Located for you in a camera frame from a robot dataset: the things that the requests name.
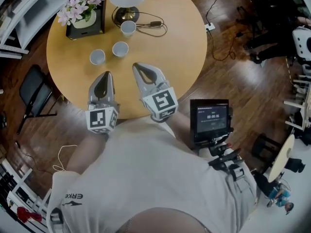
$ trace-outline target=power strip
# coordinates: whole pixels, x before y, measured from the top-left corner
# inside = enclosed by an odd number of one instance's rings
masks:
[[[206,32],[209,30],[209,31],[212,31],[213,29],[215,29],[215,26],[213,23],[210,23],[209,24],[205,24],[205,29],[206,29]]]

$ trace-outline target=display screen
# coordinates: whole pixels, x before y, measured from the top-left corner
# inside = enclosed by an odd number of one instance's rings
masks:
[[[227,127],[227,106],[216,105],[198,107],[197,132],[220,130]]]

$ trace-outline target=person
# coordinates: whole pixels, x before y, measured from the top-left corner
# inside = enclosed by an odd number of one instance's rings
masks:
[[[284,184],[278,183],[277,181],[269,183],[268,179],[256,170],[254,170],[252,174],[259,189],[268,197],[268,199],[273,201],[272,203],[278,207],[284,207],[286,214],[294,208],[294,204],[289,201],[291,194]]]
[[[266,44],[277,43],[258,54],[250,54],[251,61],[260,64],[262,61],[274,57],[296,55],[296,47],[292,32],[297,28],[297,25],[306,25],[310,27],[311,20],[305,17],[298,17],[295,25],[279,27],[248,41],[244,46],[245,50],[255,49]]]
[[[190,150],[189,132],[189,118],[177,112],[161,124],[128,120],[108,139],[86,137],[66,171],[53,175],[49,231],[57,209],[65,233],[239,232],[255,204],[255,180],[245,163],[244,189],[210,167]]]

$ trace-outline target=white paper cup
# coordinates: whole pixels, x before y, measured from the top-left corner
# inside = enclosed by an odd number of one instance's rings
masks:
[[[93,65],[100,65],[105,62],[106,56],[103,50],[96,49],[89,56],[89,60]]]
[[[112,52],[117,57],[124,57],[128,53],[128,45],[124,41],[119,41],[113,45]]]
[[[136,23],[133,21],[125,21],[121,24],[121,31],[124,36],[130,37],[136,30]]]

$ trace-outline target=flower pot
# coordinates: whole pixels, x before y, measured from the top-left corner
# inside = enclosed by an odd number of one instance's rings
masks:
[[[89,26],[92,26],[96,21],[96,12],[94,10],[91,11],[91,17],[88,21],[86,21],[85,19],[82,19],[80,21],[76,21],[74,22],[72,25],[76,28],[76,29],[83,29],[83,28],[87,28]]]

